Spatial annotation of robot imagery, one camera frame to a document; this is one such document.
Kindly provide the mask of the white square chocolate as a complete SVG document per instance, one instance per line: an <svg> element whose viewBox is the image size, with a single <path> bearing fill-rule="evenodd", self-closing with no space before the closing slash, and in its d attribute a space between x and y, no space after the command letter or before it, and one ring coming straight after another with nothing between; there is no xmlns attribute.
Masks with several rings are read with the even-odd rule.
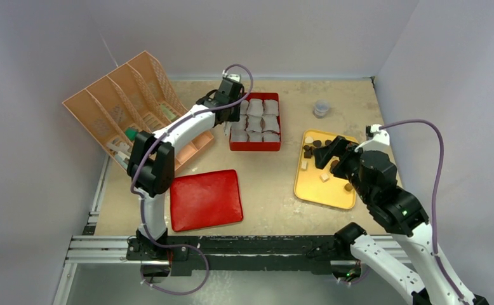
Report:
<svg viewBox="0 0 494 305"><path fill-rule="evenodd" d="M321 179L322 182L327 182L330 179L329 175L326 173L321 174L319 178Z"/></svg>

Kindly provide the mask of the white rectangular chocolate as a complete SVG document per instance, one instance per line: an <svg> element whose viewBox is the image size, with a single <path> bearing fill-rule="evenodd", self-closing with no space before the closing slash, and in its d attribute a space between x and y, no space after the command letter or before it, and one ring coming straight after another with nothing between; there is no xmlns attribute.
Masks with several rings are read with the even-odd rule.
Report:
<svg viewBox="0 0 494 305"><path fill-rule="evenodd" d="M301 170L306 171L307 167L308 167L308 162L303 160L300 165Z"/></svg>

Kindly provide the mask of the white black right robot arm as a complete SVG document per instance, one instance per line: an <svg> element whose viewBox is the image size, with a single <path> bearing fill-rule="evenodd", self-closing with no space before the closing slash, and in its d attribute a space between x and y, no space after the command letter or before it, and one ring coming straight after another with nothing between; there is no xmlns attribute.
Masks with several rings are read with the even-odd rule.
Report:
<svg viewBox="0 0 494 305"><path fill-rule="evenodd" d="M487 304L458 277L433 237L433 222L419 200L397 185L397 168L382 151L364 151L337 136L312 149L315 166L323 169L333 158L334 177L345 179L366 205L375 222L401 246L412 264L408 268L358 224L351 222L335 235L334 249L353 257L381 276L408 304Z"/></svg>

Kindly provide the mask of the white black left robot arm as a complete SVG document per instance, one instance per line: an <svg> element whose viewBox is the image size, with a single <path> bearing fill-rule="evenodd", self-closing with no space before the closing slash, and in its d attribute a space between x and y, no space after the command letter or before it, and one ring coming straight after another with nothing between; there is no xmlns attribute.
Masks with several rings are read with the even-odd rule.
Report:
<svg viewBox="0 0 494 305"><path fill-rule="evenodd" d="M161 259L167 251L167 243L161 238L167 232L164 194L175 178L179 151L215 126L238 121L246 94L240 82L223 78L217 89L202 96L170 125L154 133L140 131L135 135L126 172L131 177L130 191L140 201L137 235L146 238L142 251L150 259Z"/></svg>

